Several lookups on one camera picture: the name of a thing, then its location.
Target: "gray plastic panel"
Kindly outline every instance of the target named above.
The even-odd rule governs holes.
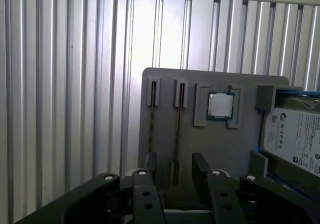
[[[192,182],[192,153],[200,152],[210,168],[226,170],[238,179],[248,173],[250,150],[260,143],[263,114],[255,109],[257,84],[287,86],[286,77],[211,71],[147,68],[142,75],[139,167],[144,166],[149,146],[150,107],[147,106],[148,79],[160,78],[159,106],[153,120],[153,152],[157,152],[156,183],[164,196],[165,208],[201,208]],[[171,165],[177,125],[177,80],[188,83],[187,103],[182,109],[179,138],[179,182],[171,186]],[[197,87],[210,91],[227,92],[230,86],[242,93],[238,108],[238,128],[228,128],[226,121],[207,120],[203,100],[196,103]]]

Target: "white sticker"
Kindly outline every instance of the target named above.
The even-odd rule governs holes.
[[[262,146],[320,177],[320,114],[275,108],[265,117]]]

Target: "black plastic part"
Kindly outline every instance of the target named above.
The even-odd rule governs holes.
[[[206,204],[211,207],[215,224],[247,224],[235,190],[231,187],[228,177],[222,171],[219,175],[206,173],[208,194]]]
[[[210,167],[201,153],[192,153],[192,181],[200,202],[205,202],[206,174]]]
[[[132,174],[133,223],[165,224],[164,209],[150,171],[136,170]]]
[[[258,216],[260,224],[303,223],[320,224],[320,205],[281,184],[260,176],[249,180],[240,178],[240,190],[259,197]]]
[[[115,174],[97,175],[16,224],[84,224],[106,220],[106,193],[117,190],[119,184],[120,178]]]

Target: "white circle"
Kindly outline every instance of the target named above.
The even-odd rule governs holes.
[[[218,170],[214,170],[214,171],[212,172],[212,174],[214,174],[214,175],[216,175],[216,176],[219,176],[221,173],[220,173],[220,171],[218,171]]]
[[[254,181],[255,179],[257,179],[253,175],[248,175],[246,178],[249,179],[250,181]]]
[[[106,176],[104,177],[104,179],[106,179],[106,180],[111,180],[112,178],[114,178],[112,175],[106,175]]]

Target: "screw hole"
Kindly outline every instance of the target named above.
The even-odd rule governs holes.
[[[151,209],[151,208],[152,208],[152,205],[151,205],[151,204],[144,204],[144,208],[145,208],[145,209]]]
[[[224,205],[223,207],[224,207],[224,209],[226,209],[228,211],[231,211],[231,209],[232,209],[232,207],[228,204]]]

